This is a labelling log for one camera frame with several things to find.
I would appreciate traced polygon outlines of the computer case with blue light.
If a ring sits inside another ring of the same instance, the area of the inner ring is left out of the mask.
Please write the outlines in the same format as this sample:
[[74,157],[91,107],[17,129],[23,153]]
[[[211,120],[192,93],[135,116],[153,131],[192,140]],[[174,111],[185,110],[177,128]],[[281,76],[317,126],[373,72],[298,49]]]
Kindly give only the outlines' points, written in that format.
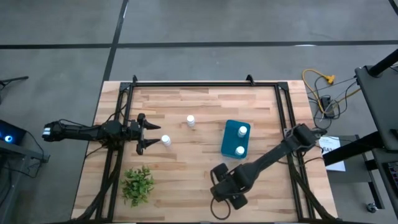
[[20,146],[26,134],[26,130],[18,128],[0,119],[0,140]]

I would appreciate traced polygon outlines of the black power adapter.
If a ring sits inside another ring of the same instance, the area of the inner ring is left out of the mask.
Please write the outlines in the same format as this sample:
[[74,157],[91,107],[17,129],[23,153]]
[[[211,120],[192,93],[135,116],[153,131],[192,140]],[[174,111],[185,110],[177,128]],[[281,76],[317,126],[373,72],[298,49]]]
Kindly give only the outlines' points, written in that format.
[[332,119],[335,116],[335,112],[333,110],[331,97],[330,96],[321,97],[320,103],[324,111],[323,113],[324,117]]

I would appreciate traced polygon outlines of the black tripod leg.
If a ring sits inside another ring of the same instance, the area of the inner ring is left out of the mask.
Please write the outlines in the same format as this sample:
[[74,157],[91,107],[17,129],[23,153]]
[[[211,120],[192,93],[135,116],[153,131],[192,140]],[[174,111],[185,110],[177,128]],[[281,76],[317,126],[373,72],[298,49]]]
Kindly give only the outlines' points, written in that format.
[[29,76],[24,76],[24,77],[17,77],[17,78],[10,78],[10,79],[5,79],[5,80],[0,80],[0,104],[1,104],[1,92],[5,87],[10,84],[11,82],[16,82],[16,81],[21,81],[21,80],[27,80]]

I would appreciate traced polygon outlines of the green artificial plant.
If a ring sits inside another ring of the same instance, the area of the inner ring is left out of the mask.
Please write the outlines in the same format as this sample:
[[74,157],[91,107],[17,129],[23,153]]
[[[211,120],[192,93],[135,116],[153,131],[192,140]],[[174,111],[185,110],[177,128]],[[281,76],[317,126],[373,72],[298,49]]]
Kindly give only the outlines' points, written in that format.
[[128,203],[130,207],[147,203],[154,184],[154,178],[147,166],[125,170],[121,181],[124,203]]

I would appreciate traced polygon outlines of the white paper sheet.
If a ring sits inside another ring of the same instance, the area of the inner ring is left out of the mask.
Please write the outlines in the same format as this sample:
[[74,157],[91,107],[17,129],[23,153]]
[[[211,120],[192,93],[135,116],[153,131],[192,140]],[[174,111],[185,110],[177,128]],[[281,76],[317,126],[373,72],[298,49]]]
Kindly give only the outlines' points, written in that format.
[[332,172],[345,172],[346,167],[344,161],[341,160],[342,155],[340,152],[335,152],[342,146],[339,137],[322,136],[318,143],[322,149],[322,156],[325,159],[326,170]]

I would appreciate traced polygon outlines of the dark panel with coloured keys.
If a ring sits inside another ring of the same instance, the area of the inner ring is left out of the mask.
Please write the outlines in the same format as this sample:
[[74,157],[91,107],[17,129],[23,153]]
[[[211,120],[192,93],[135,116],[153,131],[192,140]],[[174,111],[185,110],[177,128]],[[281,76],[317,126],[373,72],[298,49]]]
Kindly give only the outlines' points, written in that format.
[[391,184],[398,189],[398,162],[388,162],[386,164],[388,176]]

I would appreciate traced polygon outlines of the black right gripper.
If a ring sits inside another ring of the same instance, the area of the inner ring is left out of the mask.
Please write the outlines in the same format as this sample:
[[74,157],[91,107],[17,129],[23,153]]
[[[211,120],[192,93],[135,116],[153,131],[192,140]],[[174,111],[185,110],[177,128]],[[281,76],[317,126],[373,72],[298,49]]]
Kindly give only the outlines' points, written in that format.
[[226,164],[220,164],[211,170],[211,193],[217,202],[229,201],[234,209],[244,207],[248,200],[244,195],[246,183],[234,170],[228,170]]

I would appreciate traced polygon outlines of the black pole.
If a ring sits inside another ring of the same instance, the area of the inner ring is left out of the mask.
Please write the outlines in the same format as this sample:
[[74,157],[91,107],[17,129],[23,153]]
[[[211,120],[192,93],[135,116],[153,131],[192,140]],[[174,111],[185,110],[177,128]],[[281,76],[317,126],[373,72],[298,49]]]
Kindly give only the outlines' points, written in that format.
[[372,77],[378,77],[383,71],[398,62],[398,49],[389,54],[386,58],[382,59],[377,64],[368,69],[368,73]]

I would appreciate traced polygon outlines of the black cart top panel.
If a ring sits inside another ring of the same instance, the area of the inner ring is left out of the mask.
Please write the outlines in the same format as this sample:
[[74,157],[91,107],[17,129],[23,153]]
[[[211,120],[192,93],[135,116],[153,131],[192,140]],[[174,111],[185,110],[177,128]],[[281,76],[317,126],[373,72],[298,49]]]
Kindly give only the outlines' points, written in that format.
[[398,151],[398,71],[388,68],[378,77],[366,67],[354,71],[385,147]]

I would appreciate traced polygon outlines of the teal plastic basket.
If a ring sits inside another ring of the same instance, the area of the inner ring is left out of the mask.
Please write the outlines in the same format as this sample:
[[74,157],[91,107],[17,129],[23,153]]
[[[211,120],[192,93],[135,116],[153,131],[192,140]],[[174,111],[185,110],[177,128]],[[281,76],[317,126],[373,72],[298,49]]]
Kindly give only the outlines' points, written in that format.
[[[238,136],[238,129],[241,126],[245,126],[248,129],[245,137],[240,138]],[[229,119],[226,121],[223,141],[221,144],[221,154],[226,157],[234,159],[244,159],[248,154],[249,145],[249,135],[251,131],[251,125],[249,123],[244,123],[236,120]],[[245,153],[242,156],[237,156],[235,150],[238,146],[243,146],[245,148]]]

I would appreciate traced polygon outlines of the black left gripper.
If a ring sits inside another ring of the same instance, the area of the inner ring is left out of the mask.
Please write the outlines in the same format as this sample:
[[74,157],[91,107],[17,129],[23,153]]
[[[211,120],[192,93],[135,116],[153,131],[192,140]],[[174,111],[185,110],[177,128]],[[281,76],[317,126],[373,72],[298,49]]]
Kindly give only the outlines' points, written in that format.
[[160,141],[160,139],[144,139],[144,128],[151,130],[161,127],[146,121],[144,113],[139,113],[137,119],[130,122],[130,127],[127,129],[128,140],[137,141],[136,152],[138,155],[143,155],[144,149]]

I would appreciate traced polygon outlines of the black equipment stand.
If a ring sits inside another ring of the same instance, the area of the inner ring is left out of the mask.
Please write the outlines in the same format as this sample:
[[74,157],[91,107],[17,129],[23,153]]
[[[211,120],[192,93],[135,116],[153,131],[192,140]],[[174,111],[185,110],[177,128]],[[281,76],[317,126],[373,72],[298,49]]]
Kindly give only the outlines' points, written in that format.
[[49,155],[0,141],[0,224],[8,224],[24,177],[32,160],[48,163]]

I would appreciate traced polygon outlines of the black aluminium table frame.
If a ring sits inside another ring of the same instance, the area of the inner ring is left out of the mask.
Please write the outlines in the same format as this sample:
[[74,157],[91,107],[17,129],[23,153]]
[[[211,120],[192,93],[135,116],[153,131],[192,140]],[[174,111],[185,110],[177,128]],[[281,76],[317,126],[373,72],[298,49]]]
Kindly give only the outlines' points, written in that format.
[[[318,217],[302,189],[290,178],[288,158],[263,171],[246,194],[247,205],[239,210],[217,203],[210,192],[210,170],[220,163],[230,169],[237,159],[221,155],[225,123],[229,119],[251,125],[246,160],[252,162],[281,142],[284,129],[304,123],[313,126],[303,81],[208,81],[136,82],[132,89],[129,118],[144,113],[160,129],[147,131],[148,139],[163,135],[161,142],[136,153],[128,142],[122,154],[108,154],[99,144],[88,145],[76,193],[72,217],[79,217],[99,192],[106,161],[121,161],[122,170],[147,166],[154,177],[148,202],[137,207],[106,194],[102,216],[106,222],[295,222],[299,217]],[[195,117],[194,127],[187,116]]]

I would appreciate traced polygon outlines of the black cart base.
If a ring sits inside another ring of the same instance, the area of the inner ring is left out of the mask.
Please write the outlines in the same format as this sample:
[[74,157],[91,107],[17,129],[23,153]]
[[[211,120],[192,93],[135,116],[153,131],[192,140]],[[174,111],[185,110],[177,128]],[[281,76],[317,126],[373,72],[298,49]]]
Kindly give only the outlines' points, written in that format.
[[372,203],[381,210],[385,206],[373,175],[373,171],[377,170],[398,219],[398,189],[391,184],[386,169],[388,162],[398,162],[398,151],[387,150],[378,131],[362,138],[358,136],[351,139],[340,138],[340,141],[342,146],[335,152],[340,152],[341,160],[348,162],[343,180],[367,183],[373,197]]

